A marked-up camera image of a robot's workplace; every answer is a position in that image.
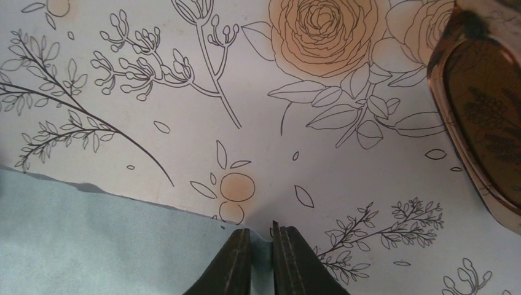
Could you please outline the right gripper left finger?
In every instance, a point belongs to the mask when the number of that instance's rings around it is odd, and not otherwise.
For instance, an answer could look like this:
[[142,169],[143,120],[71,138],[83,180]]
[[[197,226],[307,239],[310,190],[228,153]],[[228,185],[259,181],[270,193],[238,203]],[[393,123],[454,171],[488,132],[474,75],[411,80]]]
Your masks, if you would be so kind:
[[237,229],[184,295],[249,295],[251,269],[250,230]]

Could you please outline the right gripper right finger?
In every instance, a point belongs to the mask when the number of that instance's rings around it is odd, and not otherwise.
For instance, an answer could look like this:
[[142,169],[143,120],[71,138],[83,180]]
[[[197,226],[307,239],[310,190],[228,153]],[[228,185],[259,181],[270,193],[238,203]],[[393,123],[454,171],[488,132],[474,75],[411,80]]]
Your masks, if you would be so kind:
[[294,226],[273,221],[272,266],[275,294],[349,295]]

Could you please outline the light blue cleaning cloth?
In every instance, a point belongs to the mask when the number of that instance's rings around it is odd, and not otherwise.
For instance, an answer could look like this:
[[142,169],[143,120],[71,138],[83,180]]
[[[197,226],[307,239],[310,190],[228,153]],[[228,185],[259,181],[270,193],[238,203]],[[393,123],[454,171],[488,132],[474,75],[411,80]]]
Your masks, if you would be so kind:
[[1,293],[182,294],[234,229],[1,170]]

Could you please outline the brown sunglasses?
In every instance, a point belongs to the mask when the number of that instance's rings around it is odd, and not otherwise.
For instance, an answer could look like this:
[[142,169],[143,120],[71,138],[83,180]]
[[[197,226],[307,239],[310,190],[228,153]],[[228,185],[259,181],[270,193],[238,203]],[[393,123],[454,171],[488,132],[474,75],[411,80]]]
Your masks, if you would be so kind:
[[427,78],[487,211],[520,233],[520,2],[456,1]]

